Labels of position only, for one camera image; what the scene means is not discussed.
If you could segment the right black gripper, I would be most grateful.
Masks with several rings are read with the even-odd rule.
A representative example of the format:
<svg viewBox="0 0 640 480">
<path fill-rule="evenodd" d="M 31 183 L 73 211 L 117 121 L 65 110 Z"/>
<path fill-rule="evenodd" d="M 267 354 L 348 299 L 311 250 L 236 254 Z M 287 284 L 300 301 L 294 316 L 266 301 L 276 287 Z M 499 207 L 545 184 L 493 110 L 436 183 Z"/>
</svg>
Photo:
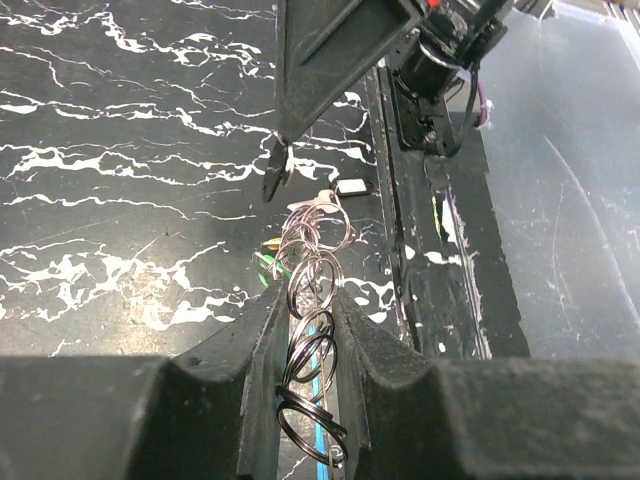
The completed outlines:
<svg viewBox="0 0 640 480">
<path fill-rule="evenodd" d="M 410 98 L 440 98 L 507 33 L 513 3 L 485 1 L 279 1 L 275 111 L 292 143 L 407 33 L 394 79 Z"/>
</svg>

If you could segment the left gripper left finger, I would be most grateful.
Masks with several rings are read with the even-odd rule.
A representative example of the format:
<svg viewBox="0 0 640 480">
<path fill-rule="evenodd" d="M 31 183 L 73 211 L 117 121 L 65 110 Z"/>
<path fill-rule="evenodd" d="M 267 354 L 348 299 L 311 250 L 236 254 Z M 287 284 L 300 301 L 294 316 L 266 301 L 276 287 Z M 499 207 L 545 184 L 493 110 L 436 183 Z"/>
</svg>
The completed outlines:
<svg viewBox="0 0 640 480">
<path fill-rule="evenodd" d="M 181 355 L 5 356 L 5 479 L 273 479 L 286 289 Z"/>
</svg>

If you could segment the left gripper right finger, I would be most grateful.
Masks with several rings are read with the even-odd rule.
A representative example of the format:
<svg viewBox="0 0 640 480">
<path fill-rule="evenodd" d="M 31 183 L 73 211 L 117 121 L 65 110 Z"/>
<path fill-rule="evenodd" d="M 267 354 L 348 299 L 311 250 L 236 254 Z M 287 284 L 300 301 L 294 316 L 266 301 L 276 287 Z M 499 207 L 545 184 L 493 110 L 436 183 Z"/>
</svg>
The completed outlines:
<svg viewBox="0 0 640 480">
<path fill-rule="evenodd" d="M 635 479 L 639 367 L 430 360 L 332 303 L 350 479 Z"/>
</svg>

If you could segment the blue organizer handle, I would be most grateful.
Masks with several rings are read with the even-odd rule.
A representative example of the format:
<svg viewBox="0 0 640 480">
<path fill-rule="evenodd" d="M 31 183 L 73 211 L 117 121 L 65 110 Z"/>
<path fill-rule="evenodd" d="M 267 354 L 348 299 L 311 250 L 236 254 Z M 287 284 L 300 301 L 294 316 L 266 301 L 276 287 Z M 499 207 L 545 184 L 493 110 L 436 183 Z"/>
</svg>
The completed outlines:
<svg viewBox="0 0 640 480">
<path fill-rule="evenodd" d="M 319 347 L 318 351 L 314 353 L 311 357 L 311 368 L 314 369 L 316 367 L 322 368 L 323 361 L 321 360 L 322 348 Z M 323 388 L 323 380 L 322 374 L 319 374 L 312 380 L 312 393 L 313 395 L 317 395 L 324 391 Z M 315 448 L 320 453 L 326 453 L 326 442 L 325 442 L 325 434 L 321 425 L 315 425 Z M 316 464 L 316 479 L 317 480 L 328 480 L 329 479 L 329 468 L 323 463 L 318 462 Z"/>
</svg>

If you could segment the black tagged key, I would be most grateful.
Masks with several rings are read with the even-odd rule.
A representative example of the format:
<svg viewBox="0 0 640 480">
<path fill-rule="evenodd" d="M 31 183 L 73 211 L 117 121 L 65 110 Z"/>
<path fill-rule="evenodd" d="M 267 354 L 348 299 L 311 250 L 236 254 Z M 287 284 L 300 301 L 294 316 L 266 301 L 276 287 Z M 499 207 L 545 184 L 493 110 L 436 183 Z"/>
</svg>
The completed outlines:
<svg viewBox="0 0 640 480">
<path fill-rule="evenodd" d="M 290 175 L 290 150 L 291 145 L 280 140 L 276 141 L 271 150 L 262 184 L 262 200 L 265 203 L 272 201 L 279 186 L 286 182 Z"/>
</svg>

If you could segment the metal key organizer with rings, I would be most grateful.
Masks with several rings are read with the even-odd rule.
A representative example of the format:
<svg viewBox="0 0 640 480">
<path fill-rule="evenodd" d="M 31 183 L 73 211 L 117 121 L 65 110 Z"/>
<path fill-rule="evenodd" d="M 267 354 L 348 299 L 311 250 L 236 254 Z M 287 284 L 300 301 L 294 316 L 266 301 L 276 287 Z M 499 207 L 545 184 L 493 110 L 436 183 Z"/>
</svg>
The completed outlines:
<svg viewBox="0 0 640 480">
<path fill-rule="evenodd" d="M 275 259 L 291 273 L 286 283 L 290 325 L 285 366 L 280 384 L 277 418 L 282 431 L 308 457 L 329 468 L 341 468 L 348 457 L 347 430 L 330 410 L 329 392 L 338 366 L 334 335 L 337 322 L 332 304 L 344 284 L 336 254 L 353 236 L 350 219 L 341 206 L 325 214 L 316 207 L 291 212 L 281 231 Z M 322 368 L 311 368 L 311 357 L 322 348 Z M 312 380 L 322 374 L 324 391 L 312 393 Z M 322 426 L 326 453 L 315 448 L 315 425 Z"/>
</svg>

